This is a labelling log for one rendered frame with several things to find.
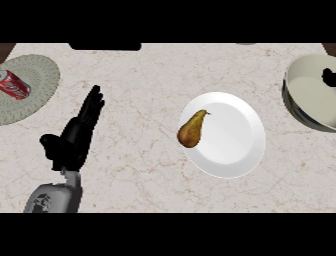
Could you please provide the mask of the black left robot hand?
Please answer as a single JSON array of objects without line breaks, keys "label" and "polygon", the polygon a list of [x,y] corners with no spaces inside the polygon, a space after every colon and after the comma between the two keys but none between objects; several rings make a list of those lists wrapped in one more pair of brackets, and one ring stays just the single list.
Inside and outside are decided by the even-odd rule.
[{"label": "black left robot hand", "polygon": [[99,86],[93,85],[77,115],[68,120],[60,135],[43,134],[39,143],[45,157],[52,161],[52,171],[79,171],[89,150],[92,131],[104,106]]}]

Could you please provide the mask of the cream bowl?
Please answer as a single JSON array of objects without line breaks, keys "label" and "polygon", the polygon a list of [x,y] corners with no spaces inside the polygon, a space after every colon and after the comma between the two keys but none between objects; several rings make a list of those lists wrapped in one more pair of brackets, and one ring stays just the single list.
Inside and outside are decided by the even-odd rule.
[{"label": "cream bowl", "polygon": [[322,82],[325,68],[336,72],[336,57],[299,56],[284,72],[281,96],[296,120],[311,129],[336,133],[336,87]]}]

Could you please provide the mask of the white plate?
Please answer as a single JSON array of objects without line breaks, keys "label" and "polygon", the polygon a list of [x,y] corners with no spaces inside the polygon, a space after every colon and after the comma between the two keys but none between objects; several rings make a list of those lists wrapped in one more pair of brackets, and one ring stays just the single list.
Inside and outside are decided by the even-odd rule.
[{"label": "white plate", "polygon": [[223,179],[237,178],[253,170],[263,156],[265,131],[259,116],[238,97],[209,92],[188,102],[176,127],[198,110],[209,112],[203,118],[198,144],[182,151],[206,174]]}]

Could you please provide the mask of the round grey-green placemat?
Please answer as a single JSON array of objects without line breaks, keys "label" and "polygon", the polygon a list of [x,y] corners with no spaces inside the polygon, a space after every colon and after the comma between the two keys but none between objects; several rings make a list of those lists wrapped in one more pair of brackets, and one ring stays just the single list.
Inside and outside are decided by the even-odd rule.
[{"label": "round grey-green placemat", "polygon": [[15,100],[0,90],[0,126],[27,118],[46,104],[54,95],[60,71],[55,62],[43,55],[29,54],[0,64],[30,87],[30,95]]}]

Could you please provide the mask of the red soda can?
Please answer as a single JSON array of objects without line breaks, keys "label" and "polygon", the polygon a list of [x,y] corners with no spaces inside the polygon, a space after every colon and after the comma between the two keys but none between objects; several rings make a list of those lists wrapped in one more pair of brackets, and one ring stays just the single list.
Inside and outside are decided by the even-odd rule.
[{"label": "red soda can", "polygon": [[0,70],[0,90],[15,100],[26,99],[30,93],[29,85],[8,70]]}]

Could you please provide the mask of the brown yellow pear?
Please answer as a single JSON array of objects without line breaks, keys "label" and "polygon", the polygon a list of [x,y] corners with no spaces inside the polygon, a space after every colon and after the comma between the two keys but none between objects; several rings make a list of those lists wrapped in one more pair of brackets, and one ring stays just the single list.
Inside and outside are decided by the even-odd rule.
[{"label": "brown yellow pear", "polygon": [[192,148],[198,144],[206,115],[209,112],[204,109],[198,110],[178,129],[176,139],[185,148]]}]

